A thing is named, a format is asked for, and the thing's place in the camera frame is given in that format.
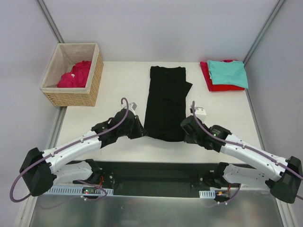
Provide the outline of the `black daisy print t-shirt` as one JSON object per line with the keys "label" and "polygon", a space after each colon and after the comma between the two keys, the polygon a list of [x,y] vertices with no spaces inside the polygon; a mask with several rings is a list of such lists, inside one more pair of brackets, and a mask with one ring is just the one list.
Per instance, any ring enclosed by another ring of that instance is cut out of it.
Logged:
{"label": "black daisy print t-shirt", "polygon": [[192,84],[186,81],[184,67],[150,68],[150,87],[144,128],[148,136],[167,142],[181,142],[185,132],[181,122],[186,118],[186,97]]}

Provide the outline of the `teal t-shirt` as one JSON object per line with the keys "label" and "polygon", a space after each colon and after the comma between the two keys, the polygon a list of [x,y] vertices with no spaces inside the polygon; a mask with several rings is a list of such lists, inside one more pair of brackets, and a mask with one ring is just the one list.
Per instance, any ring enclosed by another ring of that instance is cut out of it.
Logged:
{"label": "teal t-shirt", "polygon": [[233,85],[248,89],[247,73],[241,61],[207,61],[213,85]]}

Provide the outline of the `wicker basket with liner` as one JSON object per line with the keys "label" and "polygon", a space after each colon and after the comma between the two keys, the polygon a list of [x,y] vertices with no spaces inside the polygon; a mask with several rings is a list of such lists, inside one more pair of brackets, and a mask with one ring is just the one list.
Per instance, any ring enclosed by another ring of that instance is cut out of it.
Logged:
{"label": "wicker basket with liner", "polygon": [[95,106],[103,70],[97,43],[57,44],[42,92],[54,106]]}

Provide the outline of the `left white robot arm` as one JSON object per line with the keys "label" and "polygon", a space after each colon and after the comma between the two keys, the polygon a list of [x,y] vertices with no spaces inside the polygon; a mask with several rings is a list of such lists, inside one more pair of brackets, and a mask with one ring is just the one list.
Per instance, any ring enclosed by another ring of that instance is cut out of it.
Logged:
{"label": "left white robot arm", "polygon": [[55,184],[83,180],[95,184],[100,179],[100,169],[93,159],[77,164],[76,158],[113,144],[120,137],[131,140],[147,136],[139,117],[122,109],[114,117],[97,123],[81,137],[56,148],[40,151],[33,148],[23,161],[20,174],[33,197],[47,192]]}

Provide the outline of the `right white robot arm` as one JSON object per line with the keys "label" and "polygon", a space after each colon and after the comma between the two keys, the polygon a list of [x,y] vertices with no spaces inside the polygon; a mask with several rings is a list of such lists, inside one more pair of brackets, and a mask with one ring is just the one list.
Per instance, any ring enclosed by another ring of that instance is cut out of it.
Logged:
{"label": "right white robot arm", "polygon": [[219,163],[213,173],[217,186],[227,183],[255,185],[269,190],[275,198],[293,204],[299,198],[303,180],[301,160],[291,156],[279,157],[247,144],[228,129],[213,125],[208,128],[196,116],[189,116],[181,123],[186,142],[207,150],[229,155],[249,165],[249,168]]}

